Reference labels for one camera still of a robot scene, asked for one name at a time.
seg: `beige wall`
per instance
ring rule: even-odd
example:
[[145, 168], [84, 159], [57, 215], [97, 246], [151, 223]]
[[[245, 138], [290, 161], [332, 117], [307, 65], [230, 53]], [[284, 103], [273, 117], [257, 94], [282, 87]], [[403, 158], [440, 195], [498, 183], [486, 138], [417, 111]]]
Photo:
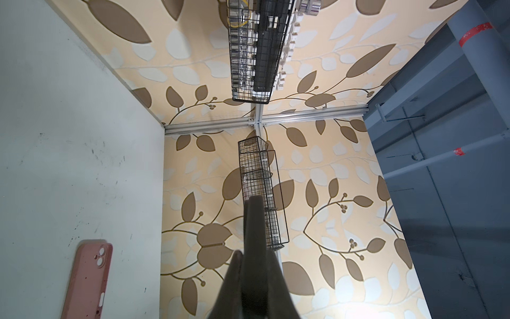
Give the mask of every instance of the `beige wall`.
[[[430, 318], [368, 133], [350, 120], [275, 125], [264, 134], [277, 154], [290, 240], [280, 252], [296, 308], [308, 319]], [[229, 222], [242, 215], [240, 182], [228, 175], [239, 167], [237, 141], [250, 133], [197, 134], [187, 145], [166, 138], [163, 231], [174, 231], [163, 233], [161, 272], [198, 262], [161, 277], [162, 318], [188, 318], [195, 305], [203, 317], [231, 250], [242, 248], [242, 219]], [[183, 223], [196, 218], [206, 226]], [[225, 246], [197, 256], [197, 236], [175, 230]]]
[[[248, 103], [228, 101], [223, 0], [50, 1], [162, 122], [235, 118], [250, 111]], [[465, 2], [323, 1], [318, 16], [300, 23], [284, 89], [274, 92], [264, 112], [310, 109], [305, 100], [318, 93], [334, 99], [329, 107], [366, 103]], [[298, 91], [309, 74], [315, 80]], [[207, 94], [203, 89], [196, 94], [201, 86]]]

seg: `ceiling pipe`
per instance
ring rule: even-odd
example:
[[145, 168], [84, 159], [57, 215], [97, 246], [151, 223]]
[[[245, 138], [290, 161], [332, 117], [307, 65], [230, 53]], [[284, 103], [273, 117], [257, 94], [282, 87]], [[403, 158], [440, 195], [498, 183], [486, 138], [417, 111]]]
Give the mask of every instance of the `ceiling pipe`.
[[508, 130], [508, 129], [503, 131], [503, 132], [501, 132], [501, 133], [499, 133], [499, 134], [496, 134], [496, 135], [488, 137], [488, 138], [484, 138], [483, 140], [480, 140], [478, 142], [474, 142], [474, 143], [468, 144], [468, 145], [463, 146], [461, 148], [457, 148], [457, 149], [455, 149], [453, 151], [448, 151], [448, 152], [445, 152], [443, 154], [436, 155], [436, 156], [433, 156], [431, 158], [427, 158], [426, 160], [420, 161], [418, 163], [414, 163], [414, 164], [411, 164], [409, 166], [406, 166], [406, 167], [399, 168], [397, 170], [391, 171], [391, 172], [389, 172], [387, 174], [384, 174], [384, 178], [388, 179], [388, 178], [392, 178], [392, 177], [395, 177], [395, 176], [399, 176], [399, 175], [408, 173], [410, 171], [414, 171], [416, 169], [419, 169], [419, 168], [422, 168], [422, 167], [425, 167], [425, 166], [429, 166], [431, 164], [435, 164], [435, 163], [441, 162], [441, 161], [443, 161], [445, 159], [448, 159], [450, 157], [463, 156], [463, 155], [466, 155], [470, 151], [474, 151], [474, 150], [477, 150], [479, 148], [483, 148], [485, 146], [489, 146], [489, 145], [492, 145], [492, 144], [504, 141], [507, 138], [510, 138], [510, 130]]

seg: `metal mesh basket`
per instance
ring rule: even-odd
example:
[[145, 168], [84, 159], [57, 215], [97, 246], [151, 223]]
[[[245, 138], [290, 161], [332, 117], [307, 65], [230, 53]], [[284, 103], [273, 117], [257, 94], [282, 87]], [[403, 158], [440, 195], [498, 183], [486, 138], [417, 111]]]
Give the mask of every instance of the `metal mesh basket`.
[[227, 0], [234, 101], [269, 103], [294, 0]]
[[[267, 247], [278, 250], [283, 248], [280, 236], [280, 227], [278, 224], [277, 208], [274, 201], [273, 185], [270, 171], [268, 144], [259, 136], [254, 136], [238, 142], [239, 147], [239, 167], [241, 168], [241, 184], [243, 190], [243, 202], [246, 202], [250, 196], [261, 195], [264, 199], [264, 211], [266, 221], [266, 245]], [[285, 220], [285, 230], [287, 232], [287, 219], [285, 210], [283, 210]]]

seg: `pink phone case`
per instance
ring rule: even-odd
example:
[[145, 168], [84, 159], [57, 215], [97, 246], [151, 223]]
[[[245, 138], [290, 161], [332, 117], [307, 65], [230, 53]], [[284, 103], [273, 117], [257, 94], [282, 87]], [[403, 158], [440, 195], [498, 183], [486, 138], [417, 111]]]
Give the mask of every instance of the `pink phone case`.
[[61, 319], [101, 317], [112, 253], [106, 242], [78, 247]]

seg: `red band on pipe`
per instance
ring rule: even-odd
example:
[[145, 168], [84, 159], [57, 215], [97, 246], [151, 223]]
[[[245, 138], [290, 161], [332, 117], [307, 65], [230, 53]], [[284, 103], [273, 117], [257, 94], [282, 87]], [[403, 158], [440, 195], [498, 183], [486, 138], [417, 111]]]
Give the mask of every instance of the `red band on pipe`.
[[453, 150], [453, 152], [455, 153], [455, 155], [458, 155], [458, 156], [462, 156], [462, 155], [465, 155], [466, 153], [464, 153], [462, 151], [461, 148], [456, 148], [455, 150]]
[[493, 26], [490, 22], [480, 24], [479, 26], [476, 26], [476, 27], [472, 28], [471, 30], [469, 30], [468, 32], [466, 32], [466, 34], [462, 36], [462, 38], [459, 40], [458, 43], [462, 47], [464, 45], [464, 43], [466, 43], [473, 36], [477, 35], [478, 33], [482, 32], [482, 31], [492, 29], [492, 28], [493, 28]]

